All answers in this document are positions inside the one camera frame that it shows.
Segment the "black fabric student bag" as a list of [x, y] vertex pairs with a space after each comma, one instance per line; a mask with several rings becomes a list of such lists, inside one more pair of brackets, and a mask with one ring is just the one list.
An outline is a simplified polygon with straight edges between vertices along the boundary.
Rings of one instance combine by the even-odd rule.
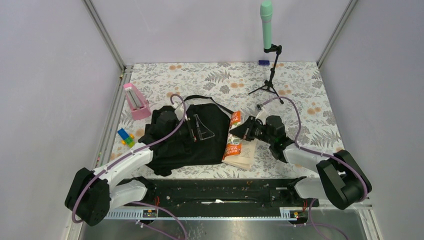
[[186, 104], [187, 118], [181, 126], [170, 105], [152, 113], [139, 143], [151, 144], [175, 130], [169, 138], [150, 147], [152, 161], [147, 166], [155, 175], [166, 177], [172, 170], [186, 166], [221, 164], [233, 111], [211, 101], [204, 104]]

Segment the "orange cover booklet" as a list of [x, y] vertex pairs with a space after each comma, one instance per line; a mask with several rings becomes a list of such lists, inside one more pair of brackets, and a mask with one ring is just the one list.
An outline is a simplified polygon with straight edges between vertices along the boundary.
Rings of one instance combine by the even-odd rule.
[[222, 162], [244, 170], [250, 170], [254, 164], [256, 141], [246, 141], [228, 133]]

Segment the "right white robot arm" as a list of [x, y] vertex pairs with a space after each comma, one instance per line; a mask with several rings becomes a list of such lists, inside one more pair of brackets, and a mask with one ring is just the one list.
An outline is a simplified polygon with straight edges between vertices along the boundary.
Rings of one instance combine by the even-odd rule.
[[275, 159], [318, 173], [318, 177], [303, 178], [287, 191], [287, 201], [293, 206], [311, 198], [328, 200], [336, 208], [344, 210], [362, 201], [372, 191], [371, 182], [347, 150], [327, 154], [298, 146], [286, 135], [279, 116], [270, 115], [265, 121], [249, 116], [229, 132], [245, 141], [267, 143]]

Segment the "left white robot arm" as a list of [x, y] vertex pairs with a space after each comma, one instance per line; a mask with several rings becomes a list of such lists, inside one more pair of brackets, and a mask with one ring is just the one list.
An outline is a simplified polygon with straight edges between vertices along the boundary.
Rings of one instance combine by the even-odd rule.
[[81, 168], [65, 199], [75, 223], [95, 226], [108, 211], [140, 202], [152, 204], [155, 192], [132, 178], [147, 166], [157, 176], [188, 166], [217, 165], [224, 155], [230, 119], [216, 104], [165, 105], [152, 112], [144, 135], [120, 158], [93, 170]]

